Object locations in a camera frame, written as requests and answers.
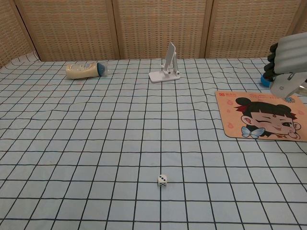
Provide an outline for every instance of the mouse pad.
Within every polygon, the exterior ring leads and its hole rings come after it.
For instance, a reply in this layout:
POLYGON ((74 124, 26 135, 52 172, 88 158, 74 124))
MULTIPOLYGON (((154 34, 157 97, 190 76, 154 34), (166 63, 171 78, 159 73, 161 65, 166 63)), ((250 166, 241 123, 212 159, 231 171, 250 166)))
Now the mouse pad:
POLYGON ((307 141, 307 108, 295 95, 215 92, 225 134, 232 138, 307 141))

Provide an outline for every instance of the lying bottle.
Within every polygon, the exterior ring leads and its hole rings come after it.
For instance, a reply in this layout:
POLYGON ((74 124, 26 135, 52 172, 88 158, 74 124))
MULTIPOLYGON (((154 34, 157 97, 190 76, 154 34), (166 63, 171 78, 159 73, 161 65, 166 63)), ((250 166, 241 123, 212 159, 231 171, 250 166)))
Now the lying bottle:
POLYGON ((66 77, 80 79, 107 75, 107 63, 92 62, 86 64, 70 64, 66 66, 66 77))

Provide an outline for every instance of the blue bottle cap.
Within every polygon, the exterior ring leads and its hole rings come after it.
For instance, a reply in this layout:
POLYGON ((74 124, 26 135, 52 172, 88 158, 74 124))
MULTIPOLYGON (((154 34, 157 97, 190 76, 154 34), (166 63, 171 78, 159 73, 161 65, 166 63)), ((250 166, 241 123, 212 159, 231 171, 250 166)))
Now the blue bottle cap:
POLYGON ((105 73, 105 66, 99 62, 97 62, 97 71, 98 71, 98 74, 99 76, 103 76, 104 73, 105 73))
POLYGON ((261 84, 263 85, 263 86, 265 86, 265 87, 269 87, 270 86, 270 83, 271 82, 269 82, 268 80, 265 80, 264 79, 264 77, 263 77, 263 75, 261 75, 261 84))

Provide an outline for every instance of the dice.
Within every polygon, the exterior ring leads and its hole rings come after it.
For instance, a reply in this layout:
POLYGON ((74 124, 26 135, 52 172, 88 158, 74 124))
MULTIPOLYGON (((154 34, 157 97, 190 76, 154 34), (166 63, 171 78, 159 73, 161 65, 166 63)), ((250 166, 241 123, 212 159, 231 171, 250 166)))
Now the dice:
POLYGON ((166 186, 167 185, 167 177, 163 174, 158 177, 158 186, 166 186))

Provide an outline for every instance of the table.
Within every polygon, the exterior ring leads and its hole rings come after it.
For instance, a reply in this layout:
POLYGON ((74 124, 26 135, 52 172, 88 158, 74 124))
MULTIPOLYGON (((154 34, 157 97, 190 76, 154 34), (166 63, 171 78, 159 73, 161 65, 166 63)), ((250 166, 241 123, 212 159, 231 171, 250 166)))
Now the table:
POLYGON ((84 62, 13 60, 0 70, 0 229, 307 229, 307 144, 223 131, 215 91, 269 92, 265 62, 178 60, 181 79, 151 83, 161 59, 111 60, 85 80, 65 79, 84 62))

